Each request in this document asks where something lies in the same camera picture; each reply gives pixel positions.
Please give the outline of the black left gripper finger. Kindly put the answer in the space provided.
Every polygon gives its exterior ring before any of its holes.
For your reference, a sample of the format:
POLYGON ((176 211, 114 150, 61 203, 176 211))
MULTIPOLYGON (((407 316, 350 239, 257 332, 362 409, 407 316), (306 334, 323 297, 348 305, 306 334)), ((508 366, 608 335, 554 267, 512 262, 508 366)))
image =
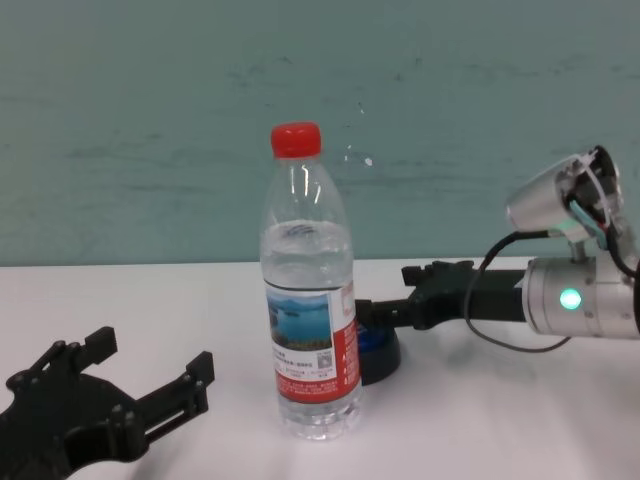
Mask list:
POLYGON ((207 388, 214 382, 214 358, 202 351, 175 380, 137 400, 145 439, 158 440, 209 409, 207 388))
POLYGON ((55 341, 36 362, 12 375, 6 387, 19 395, 40 385, 63 385, 79 378, 89 366, 99 365, 118 351, 115 330, 102 327, 84 339, 84 343, 55 341))

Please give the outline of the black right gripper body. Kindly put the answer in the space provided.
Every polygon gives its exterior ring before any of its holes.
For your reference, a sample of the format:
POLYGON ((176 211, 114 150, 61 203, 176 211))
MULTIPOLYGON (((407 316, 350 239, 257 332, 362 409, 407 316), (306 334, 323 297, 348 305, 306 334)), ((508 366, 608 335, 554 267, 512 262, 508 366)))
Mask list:
MULTIPOLYGON (((523 270, 489 270, 473 287, 468 307, 470 320, 525 321, 522 307, 523 270)), ((464 299, 474 271, 435 273, 409 296, 409 323, 429 330, 450 320, 464 319, 464 299)))

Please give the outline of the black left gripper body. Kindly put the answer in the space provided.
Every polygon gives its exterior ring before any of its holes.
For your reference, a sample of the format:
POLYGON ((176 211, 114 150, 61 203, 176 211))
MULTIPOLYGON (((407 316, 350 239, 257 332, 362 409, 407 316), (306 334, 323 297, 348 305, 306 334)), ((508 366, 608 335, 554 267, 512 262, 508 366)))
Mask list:
POLYGON ((1 413, 3 479, 66 479, 148 451, 136 401, 106 380, 19 372, 7 387, 14 398, 1 413))

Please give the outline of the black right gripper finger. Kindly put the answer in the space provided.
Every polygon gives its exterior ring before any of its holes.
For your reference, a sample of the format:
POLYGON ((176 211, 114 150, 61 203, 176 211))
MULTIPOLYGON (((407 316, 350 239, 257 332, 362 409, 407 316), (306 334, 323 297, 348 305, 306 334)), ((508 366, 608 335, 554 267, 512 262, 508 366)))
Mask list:
POLYGON ((417 287, 424 282, 436 278, 444 278, 451 272, 473 271, 473 262, 471 260, 462 260, 456 262, 433 261, 425 266, 405 266, 402 268, 402 278, 404 285, 407 287, 417 287))
POLYGON ((355 301, 356 317, 365 328, 412 327, 413 319, 407 300, 355 301))

